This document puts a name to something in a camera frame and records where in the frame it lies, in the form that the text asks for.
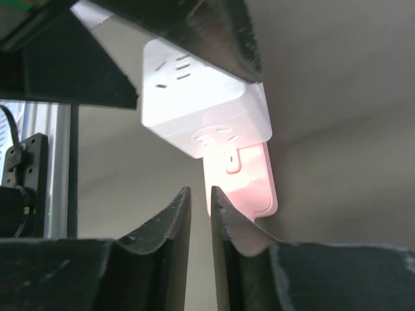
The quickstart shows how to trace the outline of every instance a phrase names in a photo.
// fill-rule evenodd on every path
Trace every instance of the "power strip plug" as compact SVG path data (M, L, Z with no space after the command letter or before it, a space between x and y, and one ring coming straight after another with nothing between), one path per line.
M212 186L219 186L233 206L251 221L277 211L267 144L204 157L203 169L209 215Z
M262 84L246 84L161 39L144 48L142 123L193 158L268 141Z

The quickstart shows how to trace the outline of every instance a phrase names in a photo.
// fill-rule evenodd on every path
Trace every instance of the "black plastic part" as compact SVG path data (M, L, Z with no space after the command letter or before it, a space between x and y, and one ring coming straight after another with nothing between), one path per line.
M137 107L134 86L69 10L24 48L0 52L0 68L1 99Z
M10 238L18 231L25 201L18 189L0 187L0 238Z
M43 134L35 134L21 142L28 154L27 162L19 167L23 171L20 180L21 186L28 190L34 198L28 223L20 237L43 237L43 221L45 216L47 165L48 165L48 138ZM5 154L5 161L12 155L14 147L10 147ZM2 187L15 187L15 174L4 169Z
M13 171L15 167L18 167L20 165L23 165L27 159L26 159L25 153L13 153L5 159L5 169L9 172Z
M415 310L415 255L390 245L286 244L212 188L219 311Z
M262 80L245 0L92 0L247 82Z
M69 10L78 0L41 0L26 12L0 7L0 49L11 52L39 34L61 13Z
M190 189L114 240L0 240L0 310L184 309Z
M71 106L71 133L69 136L69 176L67 197L67 238L78 236L78 146L79 106Z

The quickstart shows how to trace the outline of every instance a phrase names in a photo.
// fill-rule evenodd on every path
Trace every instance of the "black mounting plate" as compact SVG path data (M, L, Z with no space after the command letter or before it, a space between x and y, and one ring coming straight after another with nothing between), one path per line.
M47 164L48 164L48 138L44 134L37 133L21 142L28 153L27 162L24 165L21 181L23 187L28 189L36 198L31 224L27 224L26 229L20 237L43 237L43 222L45 217L46 183L47 183ZM10 147L5 155L5 161L14 153L14 147ZM6 166L3 171L3 187L12 188L15 185L15 175L9 172Z

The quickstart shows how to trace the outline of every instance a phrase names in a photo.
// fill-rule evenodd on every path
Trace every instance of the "electrical outlet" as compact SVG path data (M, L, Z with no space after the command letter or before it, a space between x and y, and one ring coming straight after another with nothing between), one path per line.
M194 158L266 142L262 84L246 84L161 39L143 53L141 122Z

